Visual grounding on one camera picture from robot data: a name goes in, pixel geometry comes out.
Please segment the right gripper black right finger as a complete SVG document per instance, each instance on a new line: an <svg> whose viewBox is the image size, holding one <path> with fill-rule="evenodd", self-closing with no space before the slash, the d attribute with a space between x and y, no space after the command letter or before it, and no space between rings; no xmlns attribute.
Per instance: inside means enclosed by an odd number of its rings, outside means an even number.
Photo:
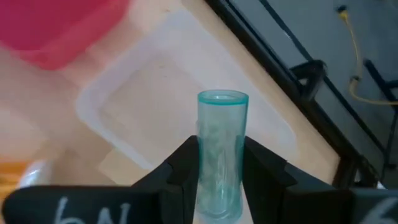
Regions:
<svg viewBox="0 0 398 224"><path fill-rule="evenodd" d="M243 188L254 223L397 223L397 191L336 189L249 137Z"/></svg>

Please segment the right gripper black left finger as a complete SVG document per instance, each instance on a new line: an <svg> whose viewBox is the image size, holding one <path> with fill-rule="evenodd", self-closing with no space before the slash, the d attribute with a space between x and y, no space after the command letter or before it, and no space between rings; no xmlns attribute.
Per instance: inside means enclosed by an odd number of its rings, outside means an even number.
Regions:
<svg viewBox="0 0 398 224"><path fill-rule="evenodd" d="M6 223L192 223L199 145L190 136L131 186L36 185L13 191Z"/></svg>

